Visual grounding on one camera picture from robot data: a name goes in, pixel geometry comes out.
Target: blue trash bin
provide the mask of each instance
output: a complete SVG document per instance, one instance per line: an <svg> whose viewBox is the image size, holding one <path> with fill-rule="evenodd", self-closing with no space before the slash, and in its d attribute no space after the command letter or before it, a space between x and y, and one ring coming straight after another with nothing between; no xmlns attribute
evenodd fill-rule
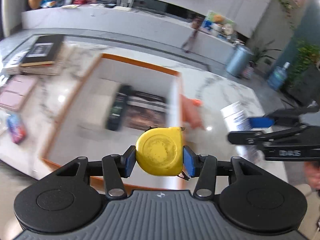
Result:
<svg viewBox="0 0 320 240"><path fill-rule="evenodd" d="M246 46L236 46L235 52L226 66L226 71L235 77L240 77L252 55L252 51Z"/></svg>

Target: logo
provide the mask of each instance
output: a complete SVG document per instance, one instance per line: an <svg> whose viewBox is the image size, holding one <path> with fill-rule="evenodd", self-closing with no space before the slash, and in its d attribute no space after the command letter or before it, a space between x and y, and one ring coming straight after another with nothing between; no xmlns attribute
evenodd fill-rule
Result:
<svg viewBox="0 0 320 240"><path fill-rule="evenodd" d="M279 151L280 156L301 156L300 151Z"/></svg>
<svg viewBox="0 0 320 240"><path fill-rule="evenodd" d="M157 194L157 197L159 197L159 198L162 198L162 197L164 197L164 196L165 196L165 194L162 193L162 192Z"/></svg>

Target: human hand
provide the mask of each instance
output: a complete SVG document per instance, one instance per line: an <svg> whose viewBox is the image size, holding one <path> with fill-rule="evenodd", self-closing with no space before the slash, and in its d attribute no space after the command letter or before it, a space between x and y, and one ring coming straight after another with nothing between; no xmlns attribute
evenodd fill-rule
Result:
<svg viewBox="0 0 320 240"><path fill-rule="evenodd" d="M305 162L304 173L308 184L315 189L320 189L320 168L316 162Z"/></svg>
<svg viewBox="0 0 320 240"><path fill-rule="evenodd" d="M182 97L182 111L183 120L188 122L192 129L201 128L204 129L202 125L202 119L195 105L199 105L199 102L193 101L192 99Z"/></svg>

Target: white container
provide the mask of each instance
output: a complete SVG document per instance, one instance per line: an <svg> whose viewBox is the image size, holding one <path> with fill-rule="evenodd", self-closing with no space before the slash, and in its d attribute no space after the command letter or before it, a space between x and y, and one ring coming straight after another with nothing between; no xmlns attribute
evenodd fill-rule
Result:
<svg viewBox="0 0 320 240"><path fill-rule="evenodd" d="M229 132L248 131L252 129L249 119L239 101L221 109L221 113ZM259 154L255 146L237 145L236 151L240 157L252 163L257 163L259 161Z"/></svg>

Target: round black disc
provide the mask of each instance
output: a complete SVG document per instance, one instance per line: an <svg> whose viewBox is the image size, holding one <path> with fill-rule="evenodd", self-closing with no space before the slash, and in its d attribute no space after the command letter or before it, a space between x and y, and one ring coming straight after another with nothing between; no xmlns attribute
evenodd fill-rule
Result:
<svg viewBox="0 0 320 240"><path fill-rule="evenodd" d="M31 231L70 232L88 224L101 209L100 194L72 177L40 180L14 201L20 224Z"/></svg>
<svg viewBox="0 0 320 240"><path fill-rule="evenodd" d="M244 176L219 198L223 214L251 232L274 234L297 229L307 201L295 187L272 176Z"/></svg>

